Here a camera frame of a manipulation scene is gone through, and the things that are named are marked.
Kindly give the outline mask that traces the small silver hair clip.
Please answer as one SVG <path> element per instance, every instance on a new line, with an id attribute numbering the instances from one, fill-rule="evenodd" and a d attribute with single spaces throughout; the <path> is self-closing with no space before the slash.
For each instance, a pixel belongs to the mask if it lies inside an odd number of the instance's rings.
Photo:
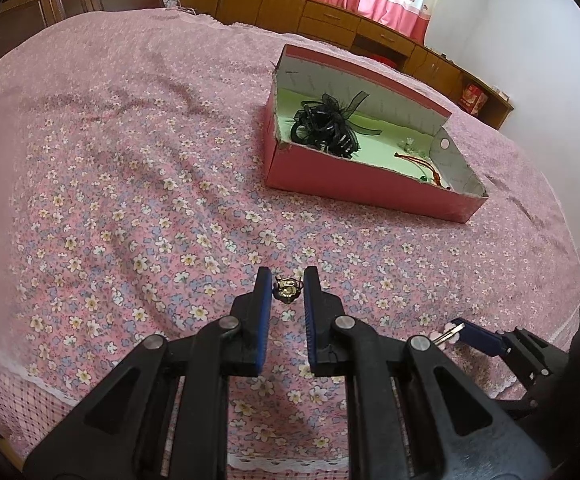
<path id="1" fill-rule="evenodd" d="M 459 341 L 462 330 L 464 330 L 463 323 L 448 323 L 442 333 L 431 333 L 430 339 L 438 348 L 444 349 L 447 344 L 455 344 Z"/>

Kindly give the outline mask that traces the black ribbon hair accessory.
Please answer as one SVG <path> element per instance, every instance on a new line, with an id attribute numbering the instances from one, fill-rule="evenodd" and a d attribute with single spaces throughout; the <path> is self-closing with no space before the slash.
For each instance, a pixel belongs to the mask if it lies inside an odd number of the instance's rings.
<path id="1" fill-rule="evenodd" d="M 358 134 L 379 136 L 382 131 L 356 125 L 351 117 L 369 94 L 359 91 L 346 105 L 324 93 L 319 101 L 302 101 L 290 130 L 293 143 L 338 158 L 351 159 L 360 150 Z"/>

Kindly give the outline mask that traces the pink floral bedspread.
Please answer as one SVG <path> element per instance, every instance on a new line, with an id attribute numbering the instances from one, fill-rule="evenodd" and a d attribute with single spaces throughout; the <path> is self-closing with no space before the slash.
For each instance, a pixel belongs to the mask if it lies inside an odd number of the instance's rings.
<path id="1" fill-rule="evenodd" d="M 518 145 L 450 108 L 485 183 L 465 224 L 267 188 L 264 107 L 288 35 L 174 10 L 88 13 L 0 60 L 0 433 L 26 455 L 151 334 L 226 313 L 260 266 L 382 334 L 457 316 L 570 343 L 578 252 Z"/>

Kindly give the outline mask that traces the red box on shelf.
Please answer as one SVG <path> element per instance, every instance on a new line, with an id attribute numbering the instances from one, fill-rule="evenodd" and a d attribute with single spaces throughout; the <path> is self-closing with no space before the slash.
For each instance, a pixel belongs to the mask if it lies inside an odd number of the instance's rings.
<path id="1" fill-rule="evenodd" d="M 477 116 L 488 100 L 488 94 L 478 84 L 469 82 L 462 90 L 459 106 L 472 116 Z"/>

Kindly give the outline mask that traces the pink cardboard box green lining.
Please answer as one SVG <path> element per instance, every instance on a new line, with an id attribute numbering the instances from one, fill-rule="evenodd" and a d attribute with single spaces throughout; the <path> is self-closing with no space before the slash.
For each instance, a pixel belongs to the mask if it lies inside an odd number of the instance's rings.
<path id="1" fill-rule="evenodd" d="M 291 141 L 302 101 L 324 93 L 342 105 L 369 94 L 351 122 L 360 150 L 338 158 Z M 394 76 L 317 50 L 286 44 L 273 72 L 263 136 L 265 185 L 278 190 L 464 223 L 488 199 L 448 126 L 452 113 Z"/>

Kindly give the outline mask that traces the red cushion in cabinet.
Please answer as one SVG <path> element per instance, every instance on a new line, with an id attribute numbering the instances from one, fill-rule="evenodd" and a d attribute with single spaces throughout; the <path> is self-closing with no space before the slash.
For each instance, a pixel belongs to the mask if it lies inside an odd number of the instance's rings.
<path id="1" fill-rule="evenodd" d="M 399 68 L 398 63 L 396 63 L 395 61 L 391 60 L 390 58 L 386 58 L 385 56 L 382 55 L 378 55 L 375 53 L 370 53 L 366 56 L 366 58 L 371 58 L 371 60 L 373 61 L 377 61 L 379 63 L 382 63 L 385 66 L 389 66 L 392 70 L 399 70 L 401 71 L 401 69 Z"/>

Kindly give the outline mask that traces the long wooden cabinet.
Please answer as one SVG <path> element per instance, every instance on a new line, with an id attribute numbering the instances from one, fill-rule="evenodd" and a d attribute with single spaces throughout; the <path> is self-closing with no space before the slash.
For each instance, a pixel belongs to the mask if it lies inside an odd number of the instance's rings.
<path id="1" fill-rule="evenodd" d="M 484 124 L 500 129 L 513 105 L 464 68 L 369 18 L 313 0 L 178 0 L 183 6 L 209 14 L 220 23 L 254 25 L 279 34 L 296 34 L 333 44 L 357 55 L 370 53 L 398 63 L 401 73 L 427 84 L 459 104 L 463 88 L 478 84 L 488 100 L 476 116 Z"/>

